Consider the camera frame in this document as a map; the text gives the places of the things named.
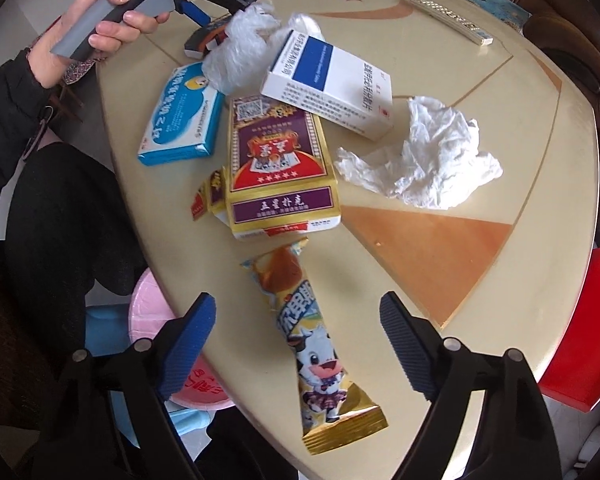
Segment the plastic bag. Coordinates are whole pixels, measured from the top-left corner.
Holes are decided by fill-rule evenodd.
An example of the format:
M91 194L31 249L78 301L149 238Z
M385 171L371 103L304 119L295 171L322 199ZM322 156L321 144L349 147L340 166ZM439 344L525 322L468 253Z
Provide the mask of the plastic bag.
M269 2L259 1L235 13L224 31L226 39L205 57L202 65L211 86L225 95L238 90L258 93L267 69L292 29L324 39L310 16L293 14L282 26L273 11Z
M431 97L409 100L411 124L402 144L364 159L343 148L334 163L345 180L388 198L428 209L449 209L502 175L499 161L478 151L478 123Z

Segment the beige tabletop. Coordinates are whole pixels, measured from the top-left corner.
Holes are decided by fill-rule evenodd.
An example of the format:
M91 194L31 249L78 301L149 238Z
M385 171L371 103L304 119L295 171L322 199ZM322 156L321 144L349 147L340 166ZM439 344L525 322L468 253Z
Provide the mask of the beige tabletop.
M522 349L539 378L568 325L589 261L598 159L586 99L538 49L473 4L435 0L493 35L487 48L408 1L273 0L281 17L311 14L328 41L391 75L397 119L382 142L408 131L407 97L429 95L477 119L480 148L504 168L501 178L447 212L415 210L339 184L342 224L311 234L301 259L340 358L382 406L389 427L318 456L301 439L294 357L239 267L288 238L239 242L213 215L191 219L197 187L226 163L226 113L213 157L152 168L136 159L165 81L190 62L183 45L195 25L174 15L100 68L118 179L150 267L177 313L201 291L216 298L218 322L206 358L252 423L312 480L390 479L429 407L410 388L379 323L386 291L396 290L412 313L440 320L443 335L474 351ZM359 155L375 147L328 121L323 127L332 154L340 146ZM466 462L480 401L475 394L450 478Z

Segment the pink bucket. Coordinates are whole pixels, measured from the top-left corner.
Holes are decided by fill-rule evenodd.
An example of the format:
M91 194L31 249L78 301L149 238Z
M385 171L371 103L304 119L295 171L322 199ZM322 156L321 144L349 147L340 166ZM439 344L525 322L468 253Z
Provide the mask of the pink bucket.
M160 287L150 269L147 269L136 284L129 307L129 337L131 342L141 337L154 338L165 322L174 319L173 312L164 299ZM189 377L171 400L194 410L224 410L234 406L222 389L209 366L198 357Z

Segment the red plastic chair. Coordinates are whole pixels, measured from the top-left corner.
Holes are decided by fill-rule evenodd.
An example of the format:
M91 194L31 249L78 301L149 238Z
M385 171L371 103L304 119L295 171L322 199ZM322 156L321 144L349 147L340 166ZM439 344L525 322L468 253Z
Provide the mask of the red plastic chair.
M600 249L591 253L576 310L539 386L581 412L600 401Z

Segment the person's arm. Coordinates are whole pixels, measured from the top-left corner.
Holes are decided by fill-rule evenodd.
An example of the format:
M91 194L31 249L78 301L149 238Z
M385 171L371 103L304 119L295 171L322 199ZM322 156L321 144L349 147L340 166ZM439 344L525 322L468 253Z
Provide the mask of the person's arm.
M0 67L0 192L13 176L28 140L37 131L49 89L58 84L71 64L70 59L55 56L50 50L95 1L76 0L30 52L24 50ZM119 5L128 0L109 1ZM123 23L100 22L89 43L104 55L112 54L140 34L154 32L168 17L161 14L150 18L128 11Z

